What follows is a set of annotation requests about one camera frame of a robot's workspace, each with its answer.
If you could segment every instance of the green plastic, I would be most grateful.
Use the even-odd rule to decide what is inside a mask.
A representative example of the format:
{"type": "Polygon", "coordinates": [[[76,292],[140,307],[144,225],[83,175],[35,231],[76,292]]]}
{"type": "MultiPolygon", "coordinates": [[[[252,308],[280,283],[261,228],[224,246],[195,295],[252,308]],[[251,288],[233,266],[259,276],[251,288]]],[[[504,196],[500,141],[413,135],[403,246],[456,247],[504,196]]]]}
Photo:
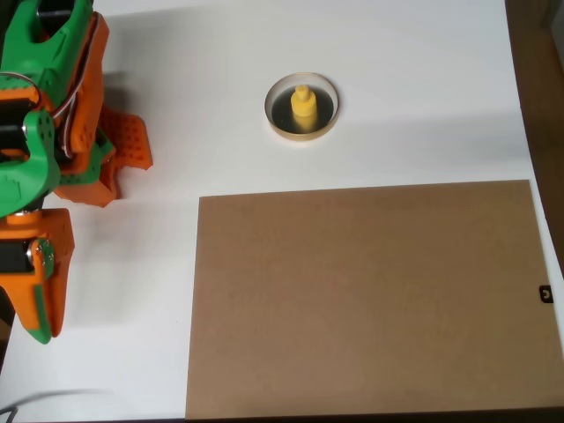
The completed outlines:
{"type": "Polygon", "coordinates": [[[48,343],[52,338],[51,325],[47,318],[47,310],[45,309],[45,295],[43,286],[37,285],[33,287],[35,296],[35,306],[37,307],[37,316],[39,317],[39,329],[28,330],[27,332],[42,344],[48,343]]]}
{"type": "Polygon", "coordinates": [[[24,125],[29,159],[0,163],[0,218],[53,191],[61,180],[54,156],[55,128],[49,113],[30,112],[24,125]]]}
{"type": "Polygon", "coordinates": [[[43,277],[45,280],[49,279],[55,270],[55,249],[49,240],[39,239],[37,240],[43,252],[43,277]]]}
{"type": "MultiPolygon", "coordinates": [[[[38,42],[41,22],[37,8],[41,0],[23,0],[16,10],[4,38],[0,71],[29,77],[55,107],[67,96],[67,87],[78,62],[78,55],[93,14],[91,0],[76,0],[67,22],[53,36],[38,42]]],[[[21,79],[0,77],[0,90],[27,87],[21,79]]]]}
{"type": "MultiPolygon", "coordinates": [[[[55,271],[55,249],[49,240],[38,239],[39,247],[43,254],[43,277],[45,280],[49,279],[55,271]]],[[[51,340],[51,325],[47,317],[47,310],[45,308],[45,294],[42,285],[33,287],[33,295],[35,297],[35,308],[37,309],[37,316],[39,320],[39,329],[28,330],[29,334],[37,339],[42,344],[46,344],[51,340]]]]}
{"type": "Polygon", "coordinates": [[[90,163],[88,168],[82,174],[62,174],[61,175],[61,185],[80,185],[87,183],[95,183],[100,179],[100,171],[102,168],[102,161],[108,153],[112,151],[114,146],[109,142],[105,134],[104,144],[98,145],[94,144],[90,152],[90,163]]]}

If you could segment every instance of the yellow plastic part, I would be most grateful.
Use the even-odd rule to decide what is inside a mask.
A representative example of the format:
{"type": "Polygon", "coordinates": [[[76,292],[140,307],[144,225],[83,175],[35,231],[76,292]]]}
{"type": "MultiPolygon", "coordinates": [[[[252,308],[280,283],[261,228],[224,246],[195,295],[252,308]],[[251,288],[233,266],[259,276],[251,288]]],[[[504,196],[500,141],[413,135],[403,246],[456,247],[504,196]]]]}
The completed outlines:
{"type": "Polygon", "coordinates": [[[290,101],[293,113],[299,117],[308,117],[317,113],[315,93],[311,92],[307,85],[297,85],[290,101]]]}
{"type": "Polygon", "coordinates": [[[290,99],[293,119],[304,133],[310,132],[317,122],[317,98],[307,85],[297,85],[290,99]]]}

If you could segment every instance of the cable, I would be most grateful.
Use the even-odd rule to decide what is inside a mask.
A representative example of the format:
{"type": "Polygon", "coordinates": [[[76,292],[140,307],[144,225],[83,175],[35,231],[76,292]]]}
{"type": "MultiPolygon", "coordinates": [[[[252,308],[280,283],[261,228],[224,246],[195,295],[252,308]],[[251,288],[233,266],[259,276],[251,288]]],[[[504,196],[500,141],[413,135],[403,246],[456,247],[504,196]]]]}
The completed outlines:
{"type": "Polygon", "coordinates": [[[8,416],[8,419],[6,420],[6,423],[12,423],[12,421],[14,421],[14,419],[16,418],[16,414],[18,414],[18,407],[12,406],[12,407],[3,408],[2,410],[0,410],[0,416],[2,414],[6,414],[7,412],[10,415],[8,416]]]}
{"type": "Polygon", "coordinates": [[[26,81],[33,88],[35,88],[35,91],[37,92],[37,101],[35,102],[35,106],[38,107],[41,104],[41,90],[31,78],[17,72],[0,72],[0,77],[10,77],[10,78],[21,79],[22,81],[26,81]]]}
{"type": "Polygon", "coordinates": [[[98,31],[98,24],[100,22],[100,15],[98,13],[94,13],[94,16],[96,18],[96,22],[94,23],[94,29],[92,31],[92,37],[91,37],[90,42],[88,44],[88,50],[86,51],[86,53],[84,55],[84,60],[83,60],[83,63],[82,63],[82,69],[81,69],[81,72],[80,72],[80,78],[78,79],[78,82],[75,84],[74,89],[72,90],[72,93],[70,93],[69,96],[63,101],[63,103],[61,103],[61,106],[56,108],[55,111],[51,114],[53,116],[53,119],[56,119],[57,117],[59,117],[59,115],[61,115],[61,113],[64,112],[64,110],[66,110],[66,108],[72,102],[72,99],[77,95],[78,89],[80,88],[80,86],[82,85],[82,83],[85,80],[86,64],[88,63],[88,58],[90,57],[90,52],[92,51],[94,36],[96,35],[96,31],[98,31]]]}
{"type": "MultiPolygon", "coordinates": [[[[61,148],[63,150],[63,153],[69,159],[72,158],[72,152],[71,152],[70,141],[69,141],[71,119],[74,116],[74,110],[75,110],[75,107],[76,107],[78,90],[80,89],[80,87],[82,86],[82,84],[84,83],[84,80],[85,80],[86,65],[88,64],[88,59],[90,58],[90,54],[92,52],[93,40],[95,39],[96,32],[98,31],[98,26],[99,26],[99,23],[100,23],[100,14],[95,12],[93,15],[94,15],[94,18],[95,18],[95,22],[94,22],[94,27],[93,27],[93,30],[92,30],[92,36],[90,37],[90,40],[88,42],[88,47],[86,48],[86,52],[82,56],[81,61],[80,61],[81,66],[80,66],[80,75],[78,77],[78,82],[74,85],[74,87],[72,88],[69,95],[64,99],[63,103],[61,103],[61,105],[58,108],[56,108],[53,112],[51,112],[51,116],[53,117],[53,119],[56,119],[68,107],[70,107],[69,113],[67,114],[65,122],[63,124],[63,134],[62,134],[63,139],[61,141],[61,148]]],[[[27,77],[26,75],[22,75],[21,73],[17,73],[17,72],[0,72],[0,76],[6,76],[6,77],[11,77],[11,78],[21,79],[21,80],[24,80],[27,83],[31,84],[33,86],[33,88],[35,88],[35,90],[37,91],[38,100],[35,103],[35,106],[38,107],[41,104],[41,90],[39,89],[37,84],[35,84],[29,77],[27,77]]]]}

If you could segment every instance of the black cable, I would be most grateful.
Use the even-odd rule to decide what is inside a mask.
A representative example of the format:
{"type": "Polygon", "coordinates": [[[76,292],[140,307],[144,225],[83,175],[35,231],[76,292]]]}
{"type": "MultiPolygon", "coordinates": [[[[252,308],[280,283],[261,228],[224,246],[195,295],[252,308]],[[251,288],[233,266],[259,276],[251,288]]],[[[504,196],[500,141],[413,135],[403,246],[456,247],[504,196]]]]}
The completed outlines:
{"type": "Polygon", "coordinates": [[[14,421],[14,419],[16,418],[16,414],[18,414],[18,407],[12,406],[12,407],[3,408],[2,410],[0,410],[0,416],[6,414],[7,412],[10,415],[6,420],[6,423],[12,423],[12,421],[14,421]]]}

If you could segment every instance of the brown cardboard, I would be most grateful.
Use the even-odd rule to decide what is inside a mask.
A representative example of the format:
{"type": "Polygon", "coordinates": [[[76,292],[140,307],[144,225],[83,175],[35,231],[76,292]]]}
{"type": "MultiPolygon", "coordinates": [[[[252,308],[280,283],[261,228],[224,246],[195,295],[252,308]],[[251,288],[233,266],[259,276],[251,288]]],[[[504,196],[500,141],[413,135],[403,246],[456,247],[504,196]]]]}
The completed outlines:
{"type": "Polygon", "coordinates": [[[564,405],[527,181],[200,200],[187,418],[564,405]]]}

